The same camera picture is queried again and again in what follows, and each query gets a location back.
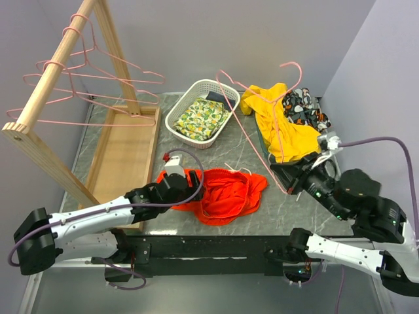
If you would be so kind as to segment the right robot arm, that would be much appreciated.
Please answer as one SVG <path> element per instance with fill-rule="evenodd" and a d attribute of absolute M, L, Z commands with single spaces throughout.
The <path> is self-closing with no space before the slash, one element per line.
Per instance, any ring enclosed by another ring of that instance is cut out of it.
<path fill-rule="evenodd" d="M 297 162 L 271 164 L 270 169 L 290 195 L 306 192 L 338 220 L 352 220 L 353 234 L 374 243 L 361 249 L 321 237 L 303 228 L 292 229 L 287 243 L 270 249 L 267 257 L 296 264 L 308 258 L 348 266 L 381 280 L 388 290 L 418 296 L 418 249 L 412 226 L 398 204 L 380 196 L 381 184 L 360 169 L 339 178 L 316 165 L 318 154 Z"/>

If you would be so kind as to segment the orange mesh shorts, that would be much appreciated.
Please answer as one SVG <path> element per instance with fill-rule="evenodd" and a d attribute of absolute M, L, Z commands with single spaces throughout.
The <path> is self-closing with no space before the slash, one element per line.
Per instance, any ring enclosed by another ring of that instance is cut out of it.
<path fill-rule="evenodd" d="M 174 206 L 177 211 L 189 211 L 208 226 L 224 226 L 233 220 L 256 212 L 263 191 L 268 187 L 266 177 L 222 168 L 196 170 L 204 180 L 204 197 Z"/>

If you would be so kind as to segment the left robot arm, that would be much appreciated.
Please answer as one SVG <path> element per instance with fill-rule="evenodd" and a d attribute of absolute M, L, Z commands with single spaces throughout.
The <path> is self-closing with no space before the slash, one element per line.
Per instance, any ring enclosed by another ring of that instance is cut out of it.
<path fill-rule="evenodd" d="M 130 246 L 113 228 L 156 218 L 173 206 L 202 199 L 202 172 L 165 173 L 149 183 L 107 203 L 67 213 L 32 210 L 14 233 L 15 245 L 8 262 L 22 275 L 49 269 L 56 262 L 82 257 L 128 259 Z"/>

